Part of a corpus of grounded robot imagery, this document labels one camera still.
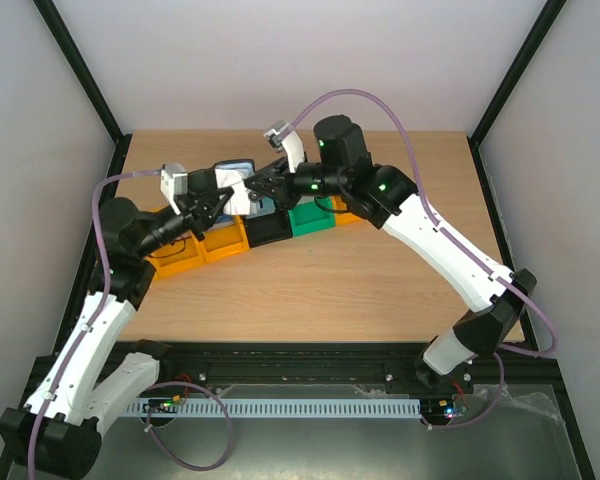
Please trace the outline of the black leather card holder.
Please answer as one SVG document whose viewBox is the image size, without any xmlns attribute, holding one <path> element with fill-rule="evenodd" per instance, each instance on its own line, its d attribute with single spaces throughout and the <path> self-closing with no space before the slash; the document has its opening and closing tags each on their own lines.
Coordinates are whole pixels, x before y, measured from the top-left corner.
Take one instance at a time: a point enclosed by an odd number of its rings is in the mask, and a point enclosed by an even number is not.
<svg viewBox="0 0 600 480">
<path fill-rule="evenodd" d="M 252 201 L 249 198 L 250 190 L 245 186 L 244 180 L 255 173 L 255 163 L 251 159 L 234 159 L 217 162 L 213 166 L 218 188 L 231 188 L 233 194 L 223 207 L 223 214 L 227 216 L 245 216 L 256 218 L 275 212 L 273 201 L 267 197 Z"/>
</svg>

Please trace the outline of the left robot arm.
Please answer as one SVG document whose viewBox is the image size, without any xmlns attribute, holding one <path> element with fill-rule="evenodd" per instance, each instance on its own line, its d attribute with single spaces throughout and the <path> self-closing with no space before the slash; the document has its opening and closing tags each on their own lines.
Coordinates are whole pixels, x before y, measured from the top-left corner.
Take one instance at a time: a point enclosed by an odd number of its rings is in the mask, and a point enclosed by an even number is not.
<svg viewBox="0 0 600 480">
<path fill-rule="evenodd" d="M 91 213 L 99 259 L 81 312 L 35 390 L 0 417 L 5 447 L 29 479 L 41 473 L 84 478 L 105 435 L 133 400 L 154 389 L 196 387 L 174 379 L 170 348 L 155 341 L 137 343 L 111 374 L 101 373 L 154 279 L 149 256 L 187 233 L 203 239 L 236 188 L 218 185 L 214 172 L 187 172 L 176 164 L 133 175 L 159 177 L 167 206 L 149 212 L 124 197 L 103 201 L 103 190 L 123 180 L 121 174 L 95 187 Z"/>
</svg>

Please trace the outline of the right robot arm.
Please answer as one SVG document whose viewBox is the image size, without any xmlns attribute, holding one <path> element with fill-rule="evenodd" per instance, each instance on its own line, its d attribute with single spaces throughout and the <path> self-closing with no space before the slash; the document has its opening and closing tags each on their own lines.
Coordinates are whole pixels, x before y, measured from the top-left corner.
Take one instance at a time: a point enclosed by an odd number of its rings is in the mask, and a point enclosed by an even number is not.
<svg viewBox="0 0 600 480">
<path fill-rule="evenodd" d="M 418 384 L 440 390 L 461 364 L 493 354 L 518 322 L 536 277 L 512 271 L 482 252 L 428 205 L 398 168 L 376 164 L 361 127 L 346 115 L 313 128 L 320 160 L 308 161 L 294 127 L 279 121 L 264 134 L 281 158 L 249 176 L 253 200 L 267 197 L 290 210 L 303 197 L 339 196 L 347 210 L 416 252 L 459 294 L 467 312 L 436 336 L 414 365 Z"/>
</svg>

